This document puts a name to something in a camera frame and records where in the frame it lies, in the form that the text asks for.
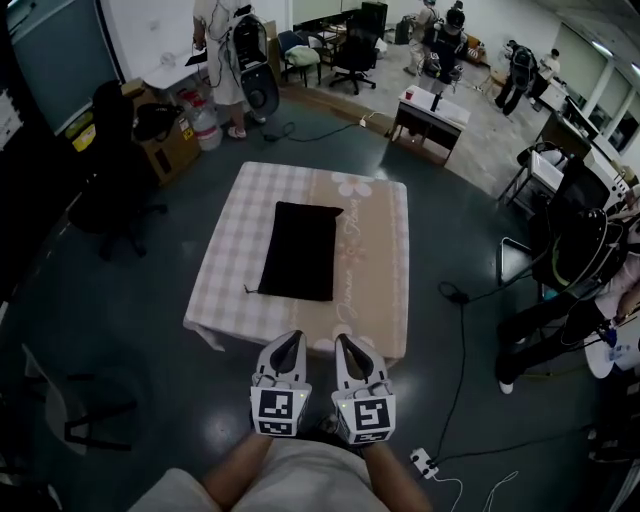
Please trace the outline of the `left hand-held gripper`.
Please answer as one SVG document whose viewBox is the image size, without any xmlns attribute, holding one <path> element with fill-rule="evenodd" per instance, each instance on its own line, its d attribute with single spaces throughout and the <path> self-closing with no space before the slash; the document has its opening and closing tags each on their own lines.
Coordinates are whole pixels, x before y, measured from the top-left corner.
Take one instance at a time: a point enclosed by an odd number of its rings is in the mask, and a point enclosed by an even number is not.
<svg viewBox="0 0 640 512">
<path fill-rule="evenodd" d="M 251 387 L 251 417 L 257 434 L 296 437 L 312 387 L 306 381 L 307 340 L 285 333 L 261 351 Z"/>
</svg>

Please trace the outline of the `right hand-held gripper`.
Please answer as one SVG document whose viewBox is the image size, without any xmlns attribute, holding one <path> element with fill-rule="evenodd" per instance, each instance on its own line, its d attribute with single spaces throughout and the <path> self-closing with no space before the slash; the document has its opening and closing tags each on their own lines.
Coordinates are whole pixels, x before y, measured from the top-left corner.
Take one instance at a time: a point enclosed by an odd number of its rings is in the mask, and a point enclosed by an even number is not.
<svg viewBox="0 0 640 512">
<path fill-rule="evenodd" d="M 360 338 L 335 343 L 337 390 L 332 394 L 337 432 L 351 446 L 387 441 L 396 429 L 396 396 L 385 360 Z"/>
</svg>

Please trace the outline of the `black drawstring bag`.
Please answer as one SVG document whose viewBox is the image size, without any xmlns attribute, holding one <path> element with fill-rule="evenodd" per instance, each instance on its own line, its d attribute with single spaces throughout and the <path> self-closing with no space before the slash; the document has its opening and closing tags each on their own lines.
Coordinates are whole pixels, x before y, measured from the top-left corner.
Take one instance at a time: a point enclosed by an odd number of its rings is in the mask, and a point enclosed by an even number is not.
<svg viewBox="0 0 640 512">
<path fill-rule="evenodd" d="M 279 201 L 255 294 L 331 302 L 338 207 Z"/>
</svg>

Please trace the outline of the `person's right forearm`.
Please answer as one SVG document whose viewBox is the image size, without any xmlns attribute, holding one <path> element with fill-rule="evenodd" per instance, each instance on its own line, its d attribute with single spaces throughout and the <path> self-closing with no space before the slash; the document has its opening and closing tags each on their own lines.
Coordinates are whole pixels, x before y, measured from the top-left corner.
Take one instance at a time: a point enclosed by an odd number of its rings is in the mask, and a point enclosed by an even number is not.
<svg viewBox="0 0 640 512">
<path fill-rule="evenodd" d="M 361 449 L 376 497 L 390 512 L 433 512 L 426 494 L 386 443 Z"/>
</svg>

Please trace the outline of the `person's left forearm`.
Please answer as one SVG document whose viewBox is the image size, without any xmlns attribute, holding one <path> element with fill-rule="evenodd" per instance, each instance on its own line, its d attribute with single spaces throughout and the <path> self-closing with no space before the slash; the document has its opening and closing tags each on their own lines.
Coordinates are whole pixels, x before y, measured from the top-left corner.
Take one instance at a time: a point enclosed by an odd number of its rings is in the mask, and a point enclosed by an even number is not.
<svg viewBox="0 0 640 512">
<path fill-rule="evenodd" d="M 202 484 L 223 512 L 230 512 L 259 475 L 274 439 L 251 433 L 213 469 Z"/>
</svg>

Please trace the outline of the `white power strip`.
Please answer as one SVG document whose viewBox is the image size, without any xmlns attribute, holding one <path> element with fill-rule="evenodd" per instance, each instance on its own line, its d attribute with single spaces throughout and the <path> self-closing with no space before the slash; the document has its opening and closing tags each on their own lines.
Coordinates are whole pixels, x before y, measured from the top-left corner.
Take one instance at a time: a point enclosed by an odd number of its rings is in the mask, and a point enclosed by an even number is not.
<svg viewBox="0 0 640 512">
<path fill-rule="evenodd" d="M 411 452 L 410 462 L 419 472 L 421 478 L 429 480 L 437 475 L 439 468 L 424 448 L 418 448 Z"/>
</svg>

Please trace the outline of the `table with checked tablecloth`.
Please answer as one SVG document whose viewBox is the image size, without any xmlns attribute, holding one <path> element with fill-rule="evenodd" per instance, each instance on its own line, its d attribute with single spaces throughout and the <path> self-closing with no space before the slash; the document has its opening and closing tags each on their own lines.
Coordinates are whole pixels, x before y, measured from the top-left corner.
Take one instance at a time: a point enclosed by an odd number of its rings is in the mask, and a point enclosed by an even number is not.
<svg viewBox="0 0 640 512">
<path fill-rule="evenodd" d="M 337 207 L 333 298 L 258 293 L 277 202 Z M 406 353 L 409 221 L 404 184 L 305 167 L 246 162 L 209 242 L 184 325 L 215 350 L 228 335 L 259 344 L 299 329 L 309 349 L 333 350 L 340 333 L 393 365 Z"/>
</svg>

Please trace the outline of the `grey chair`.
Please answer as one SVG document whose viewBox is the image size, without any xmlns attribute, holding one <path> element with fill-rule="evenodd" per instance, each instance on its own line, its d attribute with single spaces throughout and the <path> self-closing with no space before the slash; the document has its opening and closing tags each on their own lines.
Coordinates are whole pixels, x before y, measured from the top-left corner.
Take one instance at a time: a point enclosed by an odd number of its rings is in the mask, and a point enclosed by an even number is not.
<svg viewBox="0 0 640 512">
<path fill-rule="evenodd" d="M 134 399 L 92 403 L 95 374 L 66 374 L 41 363 L 27 345 L 22 346 L 22 351 L 25 392 L 44 405 L 45 423 L 56 439 L 79 456 L 86 456 L 90 449 L 120 453 L 132 450 L 130 443 L 97 437 L 95 429 L 134 412 L 137 409 Z"/>
</svg>

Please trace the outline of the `small white desk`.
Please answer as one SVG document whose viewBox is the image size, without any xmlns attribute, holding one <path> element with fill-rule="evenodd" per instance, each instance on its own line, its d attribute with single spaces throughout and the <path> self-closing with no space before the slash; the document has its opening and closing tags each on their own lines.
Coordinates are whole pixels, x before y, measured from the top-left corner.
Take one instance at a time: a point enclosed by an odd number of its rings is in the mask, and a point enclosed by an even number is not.
<svg viewBox="0 0 640 512">
<path fill-rule="evenodd" d="M 413 89 L 410 101 L 404 99 L 404 92 Z M 441 99 L 436 112 L 430 107 L 434 94 L 417 85 L 412 85 L 398 98 L 398 106 L 387 138 L 423 153 L 439 165 L 446 165 L 462 133 L 466 130 L 471 113 L 465 108 Z"/>
</svg>

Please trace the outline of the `black office chair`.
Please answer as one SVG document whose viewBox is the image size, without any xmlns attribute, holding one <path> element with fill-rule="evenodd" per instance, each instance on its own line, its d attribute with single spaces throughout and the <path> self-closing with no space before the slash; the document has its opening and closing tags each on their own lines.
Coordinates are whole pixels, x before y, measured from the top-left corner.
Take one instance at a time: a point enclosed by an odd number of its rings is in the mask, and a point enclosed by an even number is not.
<svg viewBox="0 0 640 512">
<path fill-rule="evenodd" d="M 128 241 L 142 258 L 147 250 L 136 226 L 153 213 L 166 214 L 168 207 L 151 202 L 157 176 L 145 150 L 133 140 L 134 103 L 113 80 L 96 89 L 92 107 L 96 135 L 79 154 L 87 181 L 68 220 L 101 239 L 98 254 L 103 260 L 111 259 L 120 240 Z"/>
<path fill-rule="evenodd" d="M 333 66 L 339 68 L 334 79 L 328 84 L 333 88 L 349 82 L 353 85 L 353 94 L 359 94 L 359 84 L 369 85 L 373 90 L 377 84 L 367 77 L 367 73 L 377 62 L 376 43 L 378 37 L 366 21 L 352 17 L 346 22 L 346 39 L 333 59 Z"/>
</svg>

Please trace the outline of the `black handbag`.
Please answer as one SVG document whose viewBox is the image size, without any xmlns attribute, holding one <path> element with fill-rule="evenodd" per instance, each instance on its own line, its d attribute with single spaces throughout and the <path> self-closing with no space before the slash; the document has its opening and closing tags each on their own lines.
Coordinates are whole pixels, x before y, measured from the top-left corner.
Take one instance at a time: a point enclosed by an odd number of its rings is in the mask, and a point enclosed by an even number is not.
<svg viewBox="0 0 640 512">
<path fill-rule="evenodd" d="M 171 132 L 174 122 L 184 113 L 179 105 L 146 103 L 136 109 L 133 137 L 139 142 L 163 142 Z"/>
</svg>

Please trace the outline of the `grey hard-shell backpack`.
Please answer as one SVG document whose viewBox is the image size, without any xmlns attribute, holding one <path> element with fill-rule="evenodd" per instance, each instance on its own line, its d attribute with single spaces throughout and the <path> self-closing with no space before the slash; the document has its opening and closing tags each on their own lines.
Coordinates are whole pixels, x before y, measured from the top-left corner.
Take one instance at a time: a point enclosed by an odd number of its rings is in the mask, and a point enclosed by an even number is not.
<svg viewBox="0 0 640 512">
<path fill-rule="evenodd" d="M 268 62 L 266 28 L 251 10 L 237 12 L 230 25 L 232 70 L 251 110 L 269 117 L 279 107 L 279 88 Z"/>
</svg>

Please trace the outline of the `brown wooden desk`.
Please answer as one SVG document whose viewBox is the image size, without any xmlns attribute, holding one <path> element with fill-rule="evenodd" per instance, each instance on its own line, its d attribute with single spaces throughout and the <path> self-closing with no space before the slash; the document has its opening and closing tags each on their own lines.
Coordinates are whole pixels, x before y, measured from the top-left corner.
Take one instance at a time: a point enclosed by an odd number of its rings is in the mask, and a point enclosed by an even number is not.
<svg viewBox="0 0 640 512">
<path fill-rule="evenodd" d="M 538 133 L 536 142 L 550 142 L 567 155 L 584 159 L 593 149 L 592 137 L 598 132 L 584 116 L 573 112 L 565 117 L 552 111 Z"/>
</svg>

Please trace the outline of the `long white desk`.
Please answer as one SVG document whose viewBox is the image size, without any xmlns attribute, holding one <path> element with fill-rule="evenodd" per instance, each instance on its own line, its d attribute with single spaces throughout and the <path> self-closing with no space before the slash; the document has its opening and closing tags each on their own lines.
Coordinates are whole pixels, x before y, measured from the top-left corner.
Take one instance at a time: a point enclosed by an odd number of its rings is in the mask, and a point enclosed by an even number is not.
<svg viewBox="0 0 640 512">
<path fill-rule="evenodd" d="M 193 75 L 204 77 L 208 74 L 207 65 L 204 62 L 188 65 L 189 59 L 189 55 L 180 55 L 173 66 L 159 65 L 144 74 L 141 79 L 151 89 L 166 91 Z"/>
</svg>

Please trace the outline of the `pale green cloth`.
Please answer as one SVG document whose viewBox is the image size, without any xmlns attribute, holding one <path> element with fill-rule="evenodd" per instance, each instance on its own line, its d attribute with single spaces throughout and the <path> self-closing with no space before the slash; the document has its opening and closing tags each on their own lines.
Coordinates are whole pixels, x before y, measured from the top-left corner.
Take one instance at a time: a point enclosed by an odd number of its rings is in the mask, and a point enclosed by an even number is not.
<svg viewBox="0 0 640 512">
<path fill-rule="evenodd" d="M 319 64 L 320 56 L 309 46 L 295 45 L 284 52 L 284 61 L 296 68 L 303 68 Z"/>
</svg>

